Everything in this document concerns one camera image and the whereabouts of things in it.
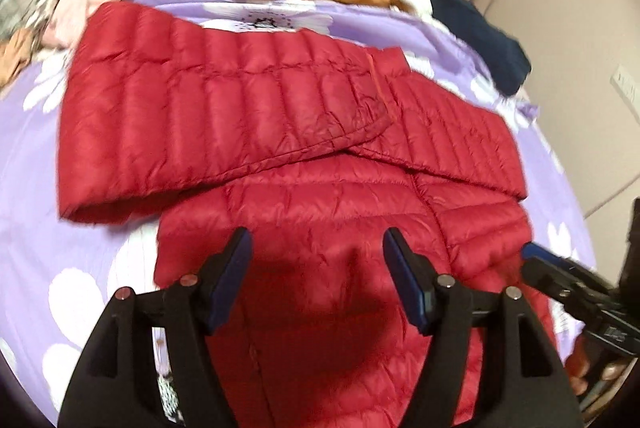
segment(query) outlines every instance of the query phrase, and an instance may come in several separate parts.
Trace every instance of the light switch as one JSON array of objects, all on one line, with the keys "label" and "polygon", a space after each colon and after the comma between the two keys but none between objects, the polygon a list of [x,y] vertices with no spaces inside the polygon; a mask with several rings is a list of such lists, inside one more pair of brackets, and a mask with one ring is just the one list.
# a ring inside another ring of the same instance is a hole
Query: light switch
[{"label": "light switch", "polygon": [[640,86],[636,80],[624,66],[619,64],[611,76],[611,84],[616,88],[629,110],[633,112],[636,121],[640,123]]}]

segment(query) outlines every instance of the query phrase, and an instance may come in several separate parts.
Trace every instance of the metal screw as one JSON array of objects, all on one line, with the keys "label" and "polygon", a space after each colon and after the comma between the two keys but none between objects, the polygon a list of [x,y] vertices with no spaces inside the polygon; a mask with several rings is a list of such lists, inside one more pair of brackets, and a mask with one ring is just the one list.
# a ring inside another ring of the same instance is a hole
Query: metal screw
[{"label": "metal screw", "polygon": [[116,297],[116,300],[126,300],[131,296],[131,287],[120,287],[120,289],[115,292],[114,296]]},{"label": "metal screw", "polygon": [[519,300],[522,298],[522,291],[517,287],[507,287],[506,293],[512,300]]},{"label": "metal screw", "polygon": [[198,277],[195,274],[185,274],[180,278],[182,287],[193,287],[196,283],[198,283]]},{"label": "metal screw", "polygon": [[451,289],[456,284],[456,279],[450,274],[441,274],[436,281],[438,285],[447,289]]}]

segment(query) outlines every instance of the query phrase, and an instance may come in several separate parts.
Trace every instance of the quilted puffer fabric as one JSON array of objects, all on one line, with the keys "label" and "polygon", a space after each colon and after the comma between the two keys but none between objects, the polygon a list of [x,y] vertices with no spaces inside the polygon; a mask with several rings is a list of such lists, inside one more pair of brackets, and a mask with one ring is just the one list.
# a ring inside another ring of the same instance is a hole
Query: quilted puffer fabric
[{"label": "quilted puffer fabric", "polygon": [[[59,172],[61,212],[75,220],[120,221],[187,192],[161,215],[161,286],[237,226],[252,231],[238,302],[209,340],[242,427],[398,425],[428,341],[386,270],[386,228],[469,286],[522,285],[531,231],[509,131],[411,72],[400,50],[111,5],[72,66]],[[551,335],[547,300],[525,293]],[[476,333],[456,422],[472,414],[481,360]]]},{"label": "quilted puffer fabric", "polygon": [[126,2],[91,21],[60,120],[62,217],[146,216],[186,189],[347,148],[390,125],[370,57],[351,43],[309,30],[204,31]]}]

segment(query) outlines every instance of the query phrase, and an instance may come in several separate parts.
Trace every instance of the jacket sleeve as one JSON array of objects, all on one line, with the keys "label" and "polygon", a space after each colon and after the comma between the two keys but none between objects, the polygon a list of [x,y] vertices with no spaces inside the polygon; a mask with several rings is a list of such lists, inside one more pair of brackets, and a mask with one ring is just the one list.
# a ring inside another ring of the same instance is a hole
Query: jacket sleeve
[{"label": "jacket sleeve", "polygon": [[128,2],[90,19],[60,118],[60,215],[122,223],[185,194],[371,140],[366,49],[310,30],[202,29]]}]

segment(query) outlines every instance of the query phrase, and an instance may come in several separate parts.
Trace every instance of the purple bedsheet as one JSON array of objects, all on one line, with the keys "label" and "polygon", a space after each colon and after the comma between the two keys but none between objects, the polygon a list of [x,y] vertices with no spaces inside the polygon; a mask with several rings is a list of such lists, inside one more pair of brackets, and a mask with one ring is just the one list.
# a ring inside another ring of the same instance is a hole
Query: purple bedsheet
[{"label": "purple bedsheet", "polygon": [[[308,27],[366,45],[400,46],[414,70],[505,119],[518,143],[534,239],[593,267],[590,237],[536,108],[504,99],[484,62],[446,30],[406,14],[302,0],[138,0],[205,27]],[[31,65],[0,101],[0,350],[36,405],[55,423],[79,352],[111,294],[155,289],[157,222],[124,228],[58,220],[56,137],[68,53]],[[566,357],[580,329],[552,305]],[[166,361],[159,361],[159,371]]]}]

